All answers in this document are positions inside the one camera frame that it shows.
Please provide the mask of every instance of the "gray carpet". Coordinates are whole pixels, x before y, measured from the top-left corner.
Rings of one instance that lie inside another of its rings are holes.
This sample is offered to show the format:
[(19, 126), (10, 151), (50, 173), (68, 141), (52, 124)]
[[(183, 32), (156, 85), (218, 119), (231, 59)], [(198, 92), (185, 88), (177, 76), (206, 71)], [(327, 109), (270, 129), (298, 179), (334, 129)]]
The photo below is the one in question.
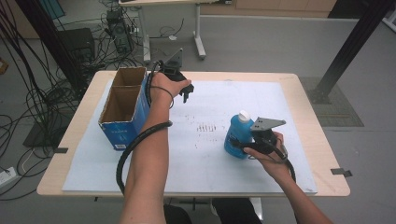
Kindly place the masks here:
[[(305, 92), (313, 90), (321, 80), (321, 77), (299, 77)], [(358, 114), (335, 85), (329, 94), (330, 104), (312, 104), (322, 127), (364, 127)]]

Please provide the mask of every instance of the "black pole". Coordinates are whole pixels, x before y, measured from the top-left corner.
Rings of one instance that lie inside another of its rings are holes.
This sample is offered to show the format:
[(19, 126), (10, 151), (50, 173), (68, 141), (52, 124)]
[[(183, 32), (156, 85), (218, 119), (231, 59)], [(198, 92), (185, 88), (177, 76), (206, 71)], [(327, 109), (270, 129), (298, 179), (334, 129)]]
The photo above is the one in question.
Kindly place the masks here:
[(385, 17), (393, 2), (394, 0), (374, 0), (371, 2), (343, 47), (338, 51), (322, 80), (313, 90), (308, 91), (311, 103), (328, 104), (330, 102), (328, 96), (332, 88)]
[(81, 99), (88, 88), (88, 83), (79, 71), (77, 63), (65, 48), (50, 15), (41, 6), (39, 0), (15, 0), (15, 2), (46, 45), (55, 62), (64, 72), (77, 94), (77, 98)]

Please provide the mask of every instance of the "open box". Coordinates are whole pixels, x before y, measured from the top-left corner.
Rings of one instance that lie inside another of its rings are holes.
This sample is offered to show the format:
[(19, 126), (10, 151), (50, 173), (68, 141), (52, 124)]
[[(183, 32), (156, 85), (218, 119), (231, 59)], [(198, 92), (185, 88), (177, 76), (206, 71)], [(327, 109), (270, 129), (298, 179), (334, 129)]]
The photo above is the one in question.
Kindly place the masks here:
[(114, 77), (99, 126), (116, 150), (124, 150), (137, 137), (149, 114), (145, 67), (120, 68)]

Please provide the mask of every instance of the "bottle cap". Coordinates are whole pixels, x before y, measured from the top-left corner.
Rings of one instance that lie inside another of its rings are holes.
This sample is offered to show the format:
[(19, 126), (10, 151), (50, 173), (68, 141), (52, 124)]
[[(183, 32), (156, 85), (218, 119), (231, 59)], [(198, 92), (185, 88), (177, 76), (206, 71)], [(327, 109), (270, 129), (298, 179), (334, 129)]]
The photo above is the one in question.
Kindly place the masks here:
[(238, 118), (242, 123), (247, 123), (250, 121), (250, 115), (246, 110), (239, 111)]

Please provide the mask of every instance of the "tape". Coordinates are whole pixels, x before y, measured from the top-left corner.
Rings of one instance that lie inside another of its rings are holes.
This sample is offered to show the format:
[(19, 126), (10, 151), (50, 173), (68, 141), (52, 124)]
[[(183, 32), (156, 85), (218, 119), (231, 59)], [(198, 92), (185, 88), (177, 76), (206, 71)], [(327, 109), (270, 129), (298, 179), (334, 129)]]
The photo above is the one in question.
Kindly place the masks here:
[(345, 171), (343, 168), (331, 169), (333, 175), (343, 175), (344, 177), (352, 176), (350, 171)]
[(53, 151), (54, 153), (66, 153), (67, 152), (67, 150), (68, 150), (69, 148), (68, 147), (57, 147), (57, 148), (55, 148), (55, 150)]

